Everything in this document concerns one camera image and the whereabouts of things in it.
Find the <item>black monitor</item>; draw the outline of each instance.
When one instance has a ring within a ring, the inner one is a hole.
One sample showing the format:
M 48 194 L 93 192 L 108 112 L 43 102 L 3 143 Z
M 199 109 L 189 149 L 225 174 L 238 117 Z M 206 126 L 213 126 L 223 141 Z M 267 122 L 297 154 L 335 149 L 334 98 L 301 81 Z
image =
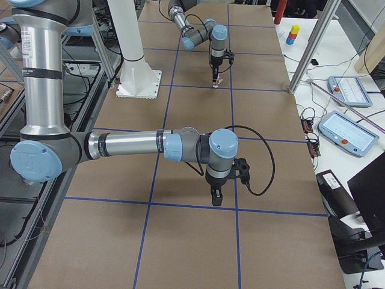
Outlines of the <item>black monitor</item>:
M 362 271 L 366 259 L 378 250 L 385 255 L 385 153 L 351 178 L 348 186 L 370 233 L 351 229 L 336 219 L 330 225 L 343 270 L 355 273 Z M 370 269 L 383 269 L 380 255 L 371 261 Z

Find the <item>metal pole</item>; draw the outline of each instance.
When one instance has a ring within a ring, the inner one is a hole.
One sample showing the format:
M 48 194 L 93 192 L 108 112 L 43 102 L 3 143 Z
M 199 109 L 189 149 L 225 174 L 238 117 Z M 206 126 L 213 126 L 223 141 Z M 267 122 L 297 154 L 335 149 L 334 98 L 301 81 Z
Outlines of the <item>metal pole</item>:
M 2 45 L 0 45 L 0 60 L 10 70 L 10 72 L 12 72 L 17 81 L 24 82 L 21 67 L 16 61 L 13 60 L 11 54 Z
M 97 24 L 94 11 L 92 11 L 92 18 L 93 18 L 93 24 L 94 24 L 94 32 L 92 33 L 92 39 L 94 41 L 96 51 L 99 54 L 100 60 L 102 61 L 104 70 L 107 74 L 107 78 L 113 82 L 114 80 L 112 78 L 115 75 L 115 71 L 114 71 L 114 68 L 112 67 L 111 60 L 108 57 L 107 49 L 104 46 L 104 42 L 99 31 L 99 26 Z
M 381 131 L 383 134 L 385 134 L 385 129 L 383 129 L 382 127 L 380 127 L 379 125 L 377 125 L 375 122 L 371 121 L 370 119 L 368 119 L 367 117 L 365 117 L 364 115 L 362 115 L 361 113 L 359 113 L 357 110 L 353 109 L 352 107 L 350 107 L 349 105 L 347 105 L 346 103 L 344 103 L 343 101 L 341 101 L 340 99 L 338 99 L 337 97 L 334 96 L 334 94 L 328 92 L 326 89 L 324 89 L 323 87 L 319 86 L 317 83 L 315 83 L 314 81 L 310 81 L 311 84 L 313 84 L 316 88 L 322 90 L 323 92 L 327 93 L 328 95 L 330 95 L 330 97 L 332 97 L 336 102 L 338 102 L 338 104 L 341 104 L 342 106 L 346 107 L 348 110 L 350 110 L 352 113 L 358 115 L 359 117 L 361 117 L 364 121 L 366 121 L 367 123 L 369 123 L 370 125 L 374 126 L 375 128 L 377 128 L 379 131 Z
M 307 45 L 300 63 L 298 64 L 298 67 L 293 75 L 293 78 L 291 79 L 290 86 L 288 87 L 288 92 L 290 94 L 294 94 L 297 90 L 298 85 L 300 84 L 300 81 L 305 74 L 305 71 L 307 69 L 307 66 L 310 63 L 310 60 L 312 59 L 315 50 L 317 49 L 318 44 L 320 43 L 327 27 L 329 26 L 329 23 L 331 19 L 334 16 L 334 13 L 336 12 L 338 5 L 340 4 L 341 0 L 328 0 L 324 9 L 324 12 L 322 13 L 321 18 L 317 21 L 312 34 L 309 38 L 309 44 Z

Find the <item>white desk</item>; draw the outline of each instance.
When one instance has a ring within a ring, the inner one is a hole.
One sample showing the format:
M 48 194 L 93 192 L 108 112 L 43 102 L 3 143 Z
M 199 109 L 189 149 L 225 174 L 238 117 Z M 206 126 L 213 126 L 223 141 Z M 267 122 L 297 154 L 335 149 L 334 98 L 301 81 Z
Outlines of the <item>white desk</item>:
M 316 23 L 316 20 L 313 19 L 293 19 L 293 18 L 284 18 L 281 21 L 280 25 L 276 26 L 277 34 L 279 35 L 279 41 L 283 54 L 293 58 L 294 60 L 300 60 L 301 56 L 307 46 L 307 39 L 309 38 L 313 27 Z M 289 46 L 285 43 L 286 38 L 290 32 L 292 25 L 299 25 L 300 32 L 294 44 Z M 313 58 L 317 59 L 319 66 L 329 65 L 329 64 L 339 64 L 343 61 L 347 61 L 356 54 L 352 44 L 350 43 L 348 37 L 344 33 L 342 27 L 339 25 L 339 22 L 333 20 L 328 30 L 326 31 L 320 45 L 318 46 Z M 353 58 L 353 61 L 343 63 L 336 67 L 320 67 L 308 71 L 307 75 L 304 75 L 303 80 L 309 78 L 313 79 L 327 79 L 330 75 L 344 75 L 345 76 L 361 76 L 364 74 L 357 74 L 354 70 L 354 63 L 357 61 L 358 56 Z M 297 68 L 298 63 L 296 61 L 285 58 L 286 68 L 288 70 L 289 77 L 293 75 L 295 69 Z M 364 76 L 361 78 L 361 81 L 368 92 L 379 91 L 378 87 L 375 85 L 374 81 L 370 76 Z M 326 81 L 316 81 L 318 84 L 322 85 L 323 88 L 327 89 Z M 317 88 L 313 89 L 314 101 L 318 104 L 326 107 L 328 113 L 337 110 L 344 112 L 346 109 L 339 107 L 334 101 L 329 102 L 329 97 L 324 92 L 321 92 Z M 375 113 L 377 111 L 385 109 L 385 99 L 381 94 L 370 94 L 369 95 L 373 101 L 373 106 L 371 108 L 358 108 L 358 110 L 365 116 Z M 317 106 L 312 102 L 312 94 L 310 85 L 302 82 L 295 92 L 295 98 L 297 104 L 304 107 L 313 107 L 316 111 L 317 116 L 322 116 L 323 109 Z M 298 107 L 298 112 L 301 113 L 302 108 Z M 346 115 L 352 120 L 358 120 L 359 118 L 348 111 Z M 385 127 L 385 113 L 378 114 L 371 118 L 374 122 L 379 124 L 382 127 Z M 315 119 L 313 128 L 318 133 L 316 129 L 319 119 Z M 377 129 L 373 128 L 371 125 L 368 125 L 365 121 L 360 122 L 363 126 L 367 127 L 374 133 L 380 136 L 379 141 L 375 146 L 368 152 L 368 154 L 363 158 L 354 157 L 343 150 L 339 149 L 335 144 L 328 141 L 323 136 L 319 136 L 320 140 L 320 152 L 321 156 L 318 158 L 318 166 L 315 170 L 315 173 L 322 172 L 328 169 L 331 169 L 334 174 L 338 177 L 343 186 L 348 190 L 347 181 L 352 178 L 357 172 L 362 168 L 368 165 L 373 161 L 377 156 L 379 156 L 385 150 L 385 136 L 381 134 Z M 353 218 L 346 217 L 346 222 L 353 228 L 358 228 L 359 225 L 353 220 Z M 360 274 L 344 275 L 346 288 L 351 289 L 353 286 L 359 283 Z M 369 280 L 369 283 L 363 284 L 362 288 L 372 288 L 372 287 L 385 287 L 385 270 L 377 272 L 366 272 L 364 280 Z

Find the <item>white label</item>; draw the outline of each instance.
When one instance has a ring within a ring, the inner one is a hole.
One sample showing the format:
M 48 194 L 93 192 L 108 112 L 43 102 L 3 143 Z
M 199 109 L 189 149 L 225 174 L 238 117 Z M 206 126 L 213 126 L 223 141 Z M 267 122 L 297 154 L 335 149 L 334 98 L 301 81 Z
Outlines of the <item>white label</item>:
M 22 49 L 23 58 L 32 58 L 31 33 L 29 31 L 22 31 Z
M 324 179 L 329 184 L 332 190 L 341 187 L 331 173 L 327 173 L 326 175 L 324 175 Z

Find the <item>white wall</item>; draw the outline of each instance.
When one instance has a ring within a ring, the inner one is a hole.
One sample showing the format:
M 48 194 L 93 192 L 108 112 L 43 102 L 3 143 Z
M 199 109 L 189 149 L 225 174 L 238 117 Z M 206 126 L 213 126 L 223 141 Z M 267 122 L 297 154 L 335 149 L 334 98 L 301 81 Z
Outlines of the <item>white wall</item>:
M 349 0 L 349 2 L 352 3 L 369 26 L 385 6 L 385 0 Z M 385 9 L 374 22 L 372 29 L 377 33 L 383 25 L 385 25 Z

